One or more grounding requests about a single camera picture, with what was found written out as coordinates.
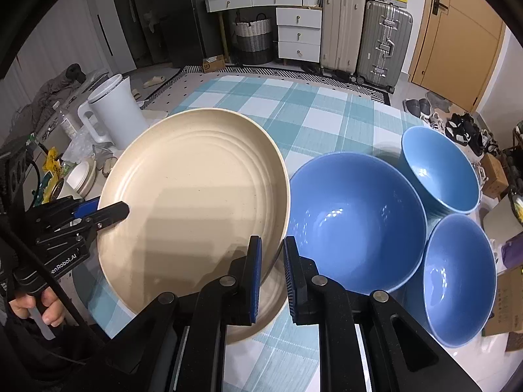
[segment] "door lock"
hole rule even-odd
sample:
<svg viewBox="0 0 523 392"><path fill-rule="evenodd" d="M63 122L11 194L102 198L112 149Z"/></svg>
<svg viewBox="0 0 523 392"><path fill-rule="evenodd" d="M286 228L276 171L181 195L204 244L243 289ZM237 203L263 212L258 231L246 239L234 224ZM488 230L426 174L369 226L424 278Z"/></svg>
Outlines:
<svg viewBox="0 0 523 392"><path fill-rule="evenodd" d="M449 10L448 6L441 4L439 0L434 0L434 4L432 5L432 14L437 15L439 8L443 8L445 10Z"/></svg>

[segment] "white kettle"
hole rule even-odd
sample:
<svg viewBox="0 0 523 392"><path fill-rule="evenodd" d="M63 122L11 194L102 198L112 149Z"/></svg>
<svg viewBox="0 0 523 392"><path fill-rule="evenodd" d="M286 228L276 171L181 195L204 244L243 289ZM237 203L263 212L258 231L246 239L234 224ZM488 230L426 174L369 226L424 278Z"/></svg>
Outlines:
<svg viewBox="0 0 523 392"><path fill-rule="evenodd" d="M95 130L88 113L94 114L96 120L103 124L106 134L100 135ZM121 74L114 75L96 87L78 108L78 117L96 142L111 142L118 150L125 150L148 128L132 95L129 77L124 79Z"/></svg>

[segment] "beige plate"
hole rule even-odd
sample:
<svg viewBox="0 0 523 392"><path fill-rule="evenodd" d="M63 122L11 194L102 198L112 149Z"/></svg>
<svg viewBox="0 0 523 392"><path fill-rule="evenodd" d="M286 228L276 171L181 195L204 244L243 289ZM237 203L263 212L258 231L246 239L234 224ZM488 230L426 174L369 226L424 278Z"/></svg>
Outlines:
<svg viewBox="0 0 523 392"><path fill-rule="evenodd" d="M286 289L278 248L287 232L289 177L274 141L249 118L203 108L168 117L118 159L99 208L124 201L129 216L98 234L98 257L116 295L139 313L161 292L198 292L227 274L262 238L258 323L230 328L249 337L279 313Z"/></svg>

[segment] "blue bowl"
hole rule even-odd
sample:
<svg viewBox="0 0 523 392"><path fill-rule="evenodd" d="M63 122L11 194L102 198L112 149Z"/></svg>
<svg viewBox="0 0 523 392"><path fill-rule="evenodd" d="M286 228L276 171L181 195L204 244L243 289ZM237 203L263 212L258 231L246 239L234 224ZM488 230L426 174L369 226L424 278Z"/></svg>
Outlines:
<svg viewBox="0 0 523 392"><path fill-rule="evenodd" d="M403 133L398 169L418 192L429 220L469 214L480 202L472 165L456 144L432 128L415 126Z"/></svg>
<svg viewBox="0 0 523 392"><path fill-rule="evenodd" d="M443 346L457 348L481 331L495 295L496 266L485 233L464 215L445 217L405 286L406 310Z"/></svg>
<svg viewBox="0 0 523 392"><path fill-rule="evenodd" d="M368 155L330 153L291 178L288 235L300 255L347 290L391 292L419 267L427 219L396 168Z"/></svg>

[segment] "purple item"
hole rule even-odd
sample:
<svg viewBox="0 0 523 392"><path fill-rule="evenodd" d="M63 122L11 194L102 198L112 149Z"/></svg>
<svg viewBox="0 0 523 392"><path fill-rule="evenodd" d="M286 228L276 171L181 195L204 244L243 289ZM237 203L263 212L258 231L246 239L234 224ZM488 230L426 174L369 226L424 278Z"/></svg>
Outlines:
<svg viewBox="0 0 523 392"><path fill-rule="evenodd" d="M523 264L523 231L501 247L501 257L507 269L511 269Z"/></svg>

